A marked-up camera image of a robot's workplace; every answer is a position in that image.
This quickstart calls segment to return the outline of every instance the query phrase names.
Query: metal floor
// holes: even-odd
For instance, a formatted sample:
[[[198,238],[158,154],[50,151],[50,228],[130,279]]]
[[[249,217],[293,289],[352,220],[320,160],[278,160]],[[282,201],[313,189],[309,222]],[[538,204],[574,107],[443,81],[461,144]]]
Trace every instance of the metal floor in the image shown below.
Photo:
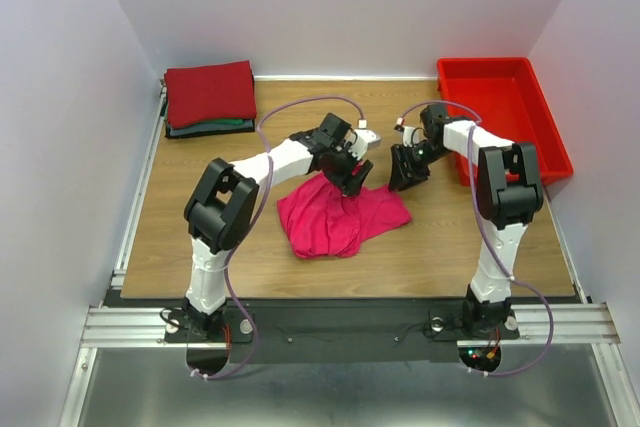
[[[505,346],[500,370],[540,346]],[[396,427],[616,425],[589,345],[555,345],[506,379],[460,364],[277,364],[234,380],[189,377],[182,349],[101,349],[80,425],[87,427]]]

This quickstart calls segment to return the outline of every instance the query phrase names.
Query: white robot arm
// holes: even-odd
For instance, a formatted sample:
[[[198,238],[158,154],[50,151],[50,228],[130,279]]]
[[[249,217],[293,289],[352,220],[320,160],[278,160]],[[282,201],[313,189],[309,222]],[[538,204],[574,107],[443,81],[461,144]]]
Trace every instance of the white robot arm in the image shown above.
[[[392,190],[404,190],[427,180],[428,165],[450,152],[468,157],[474,122],[450,117],[444,104],[427,107],[420,117],[425,140],[416,141],[418,129],[404,127],[403,119],[396,123],[396,130],[403,134],[403,143],[391,147]],[[533,215],[542,208],[543,192],[533,144],[514,143],[475,127],[471,156],[477,166],[479,222],[488,245],[483,241],[480,248],[478,267],[465,299],[463,323],[467,330],[478,331],[495,327],[509,315],[518,246]]]
[[[380,137],[366,129],[366,121],[352,129],[339,117],[327,114],[318,128],[293,134],[269,154],[233,163],[212,161],[184,212],[193,258],[183,310],[192,326],[210,330],[214,314],[226,302],[224,270],[229,255],[249,231],[256,199],[269,174],[268,157],[273,162],[271,186],[322,171],[344,195],[354,196],[373,164],[366,160],[355,174],[353,171],[368,149],[379,144]],[[231,192],[227,202],[217,197],[227,192]]]

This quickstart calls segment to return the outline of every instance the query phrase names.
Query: folded green cloth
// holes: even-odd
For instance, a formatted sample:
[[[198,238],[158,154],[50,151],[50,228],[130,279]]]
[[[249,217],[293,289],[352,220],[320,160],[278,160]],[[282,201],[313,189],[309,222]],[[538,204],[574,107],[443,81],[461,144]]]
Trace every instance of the folded green cloth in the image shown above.
[[[194,125],[202,125],[202,124],[222,124],[222,125],[243,125],[243,119],[216,119],[216,120],[205,120],[204,122],[199,122]]]
[[[242,125],[214,124],[200,122],[183,129],[174,129],[165,122],[165,137],[169,139],[185,139],[188,137],[200,137],[202,135],[235,134],[240,132],[255,132],[255,123],[252,119],[243,121]]]

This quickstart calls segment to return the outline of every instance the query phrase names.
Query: wooden tabletop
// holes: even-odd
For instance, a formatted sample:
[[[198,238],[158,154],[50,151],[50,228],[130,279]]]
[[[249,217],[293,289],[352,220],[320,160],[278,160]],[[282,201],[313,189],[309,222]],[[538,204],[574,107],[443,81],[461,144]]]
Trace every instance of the wooden tabletop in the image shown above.
[[[394,82],[257,82],[258,114],[313,95],[348,96],[362,105],[369,128],[382,137],[371,151],[374,163],[365,185],[388,183],[389,147],[400,140],[393,126],[408,106],[437,98],[436,83]],[[265,125],[272,145],[291,133],[319,125],[331,111],[355,123],[353,107],[322,101],[290,108]],[[418,113],[407,122],[418,125]],[[122,296],[183,297],[189,284],[191,243],[184,206],[205,166],[216,157],[227,161],[251,157],[264,149],[255,133],[196,139],[160,138]],[[471,210],[469,188],[458,183],[452,156],[433,164],[429,181],[401,192],[413,221],[366,241],[348,259],[300,260],[291,252],[280,226],[276,200],[308,177],[274,188],[254,230],[230,266],[231,279],[243,297],[406,297],[461,296],[478,262],[480,235]],[[572,295],[573,287],[547,206],[530,225],[518,252],[516,275],[546,295]],[[516,289],[517,295],[530,295]]]

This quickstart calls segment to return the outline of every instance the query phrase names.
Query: metal frame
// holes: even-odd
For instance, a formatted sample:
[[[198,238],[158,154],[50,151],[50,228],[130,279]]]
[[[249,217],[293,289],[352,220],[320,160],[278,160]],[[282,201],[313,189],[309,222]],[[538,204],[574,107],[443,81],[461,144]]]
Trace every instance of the metal frame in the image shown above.
[[[113,270],[111,286],[121,289],[129,263],[131,247],[140,219],[151,168],[160,138],[163,119],[160,116],[166,88],[162,85],[158,103],[158,121],[152,133],[147,153],[138,180],[135,198]],[[591,344],[598,369],[602,376],[609,402],[620,426],[640,426],[640,406],[624,366],[619,338],[615,325],[605,304],[588,304],[587,294],[582,288],[553,210],[550,208],[553,225],[562,248],[569,275],[583,304],[552,305],[556,332],[554,344]],[[167,344],[164,341],[165,324],[159,317],[159,308],[92,308],[87,314],[85,330],[80,343],[71,384],[59,425],[77,427],[87,396],[98,349],[108,348],[184,348],[184,344]],[[543,344],[548,334],[546,310],[540,305],[514,306],[519,320],[521,338],[504,344]],[[460,347],[477,345],[469,341],[458,342]],[[223,343],[190,344],[190,347],[224,349]]]
[[[117,284],[122,287],[124,281],[124,274],[129,266],[129,256],[131,255],[131,247],[133,246],[133,240],[138,228],[138,221],[140,220],[140,212],[142,211],[142,205],[144,204],[144,197],[147,192],[147,186],[149,185],[149,177],[151,177],[151,168],[153,166],[153,159],[156,156],[156,149],[158,148],[158,139],[160,139],[160,133],[162,132],[162,124],[164,119],[160,115],[162,112],[162,105],[167,93],[167,88],[163,85],[160,90],[160,98],[158,100],[158,120],[156,127],[149,139],[149,145],[147,146],[147,153],[142,165],[142,171],[140,172],[140,178],[138,179],[138,186],[136,187],[135,197],[131,205],[129,212],[129,219],[127,220],[127,226],[125,227],[124,236],[122,238],[122,244],[120,245],[120,252],[116,260],[116,265],[113,269],[114,278],[122,277]]]

